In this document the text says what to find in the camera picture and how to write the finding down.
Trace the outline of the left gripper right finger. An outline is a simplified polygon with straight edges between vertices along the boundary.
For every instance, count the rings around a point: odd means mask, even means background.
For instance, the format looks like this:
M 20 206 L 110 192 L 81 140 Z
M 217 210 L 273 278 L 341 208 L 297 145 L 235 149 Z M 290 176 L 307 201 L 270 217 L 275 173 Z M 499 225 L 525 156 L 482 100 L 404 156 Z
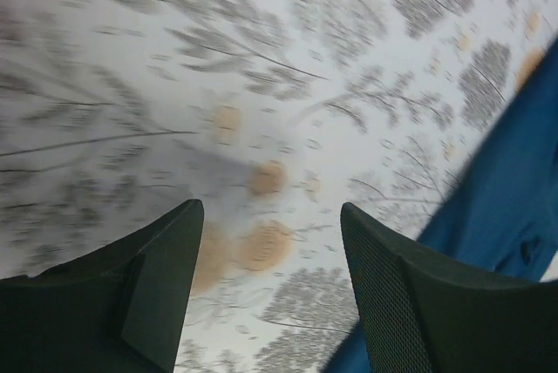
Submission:
M 340 221 L 373 371 L 556 371 L 555 282 L 455 261 L 351 203 Z

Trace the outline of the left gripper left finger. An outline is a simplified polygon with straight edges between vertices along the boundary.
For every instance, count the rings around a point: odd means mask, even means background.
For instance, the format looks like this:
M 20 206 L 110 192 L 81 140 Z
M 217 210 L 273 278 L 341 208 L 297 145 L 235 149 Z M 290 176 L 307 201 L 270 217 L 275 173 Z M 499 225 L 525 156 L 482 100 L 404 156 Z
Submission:
M 3 279 L 2 371 L 173 371 L 203 222 L 187 200 L 94 252 Z

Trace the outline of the dark blue t shirt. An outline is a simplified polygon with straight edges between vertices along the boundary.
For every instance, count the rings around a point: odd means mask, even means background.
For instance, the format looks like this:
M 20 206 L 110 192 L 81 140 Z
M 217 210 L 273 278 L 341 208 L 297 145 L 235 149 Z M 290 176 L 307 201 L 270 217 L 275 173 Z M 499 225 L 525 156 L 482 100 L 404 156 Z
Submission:
M 491 273 L 547 282 L 544 274 L 557 252 L 555 45 L 501 115 L 455 190 L 413 241 Z M 325 369 L 375 372 L 360 317 Z

